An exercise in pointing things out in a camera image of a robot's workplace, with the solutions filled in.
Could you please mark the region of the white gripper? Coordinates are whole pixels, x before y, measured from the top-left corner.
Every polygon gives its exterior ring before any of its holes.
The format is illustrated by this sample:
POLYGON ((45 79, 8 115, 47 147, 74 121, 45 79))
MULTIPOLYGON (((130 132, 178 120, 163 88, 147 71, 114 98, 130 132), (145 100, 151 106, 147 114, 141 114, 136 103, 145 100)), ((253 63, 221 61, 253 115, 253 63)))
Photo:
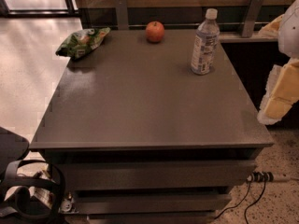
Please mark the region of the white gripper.
MULTIPOLYGON (((299 58, 299 0, 284 15, 279 15, 258 32, 264 37, 278 36, 278 49, 290 58, 299 58)), ((299 60, 289 59, 283 66, 274 65, 269 73, 265 95, 260 103, 257 120, 273 125, 299 101, 299 60)))

